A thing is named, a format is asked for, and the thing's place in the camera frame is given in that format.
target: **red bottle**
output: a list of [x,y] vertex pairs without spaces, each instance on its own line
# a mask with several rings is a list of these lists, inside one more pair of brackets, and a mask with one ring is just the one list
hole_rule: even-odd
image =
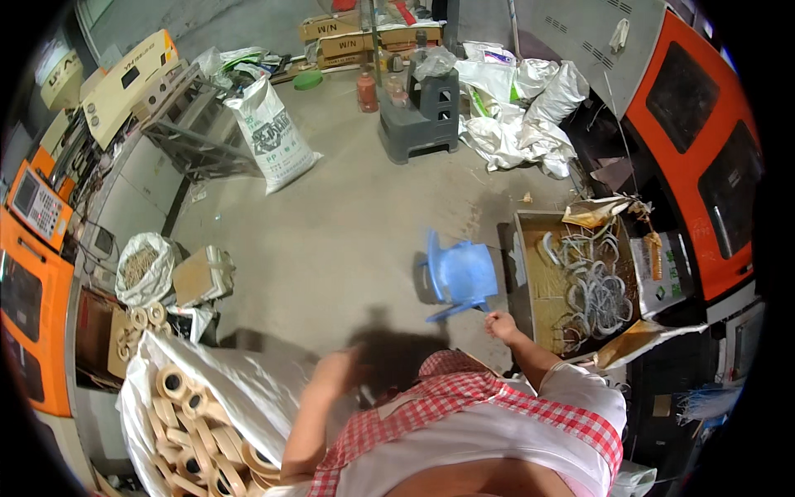
[[375,80],[369,72],[363,72],[356,80],[356,94],[359,96],[359,108],[362,112],[378,110],[378,97],[375,94]]

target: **white shirt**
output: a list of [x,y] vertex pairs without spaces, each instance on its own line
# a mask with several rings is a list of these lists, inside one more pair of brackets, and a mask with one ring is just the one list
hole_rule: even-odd
[[[535,394],[526,383],[505,381],[517,390]],[[619,434],[626,424],[624,397],[582,367],[558,363],[544,377],[539,391],[539,398],[598,414]],[[378,497],[425,469],[492,458],[526,460],[550,468],[577,497],[604,497],[610,489],[607,462],[596,449],[524,414],[481,403],[361,455],[342,470],[337,495]],[[303,482],[274,487],[265,496],[306,495],[310,486],[310,482]]]

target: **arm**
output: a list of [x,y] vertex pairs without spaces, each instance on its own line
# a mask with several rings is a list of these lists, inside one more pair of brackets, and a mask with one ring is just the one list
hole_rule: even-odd
[[539,391],[544,375],[560,362],[560,358],[520,332],[509,313],[504,311],[489,313],[486,316],[485,326],[486,333],[501,339],[510,347],[527,381]]
[[332,352],[317,364],[301,395],[301,407],[287,437],[280,480],[290,485],[311,480],[326,455],[326,421],[334,402],[356,384],[358,349]]

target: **blue plastic chair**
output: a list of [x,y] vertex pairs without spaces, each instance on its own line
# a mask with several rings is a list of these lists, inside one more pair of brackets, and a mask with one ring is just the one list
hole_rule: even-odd
[[470,241],[457,243],[448,249],[439,247],[439,234],[428,231],[428,273],[436,293],[442,302],[453,307],[434,314],[426,323],[443,320],[453,314],[473,307],[490,312],[486,297],[496,295],[497,275],[486,245]]

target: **orange machine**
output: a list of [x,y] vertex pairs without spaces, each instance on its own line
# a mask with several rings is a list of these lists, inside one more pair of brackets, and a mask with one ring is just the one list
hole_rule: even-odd
[[[679,88],[690,88],[698,105],[676,114],[663,108],[661,103],[672,94],[665,81],[672,79],[679,80]],[[626,117],[676,199],[704,299],[710,301],[749,278],[750,200],[762,163],[754,120],[731,67],[669,11]]]
[[42,148],[23,161],[0,209],[0,323],[33,407],[68,417],[64,326],[75,267],[60,250],[73,210],[40,176],[53,165]]
[[0,226],[3,346],[18,361],[33,407],[68,417],[64,326],[75,267],[5,208]]

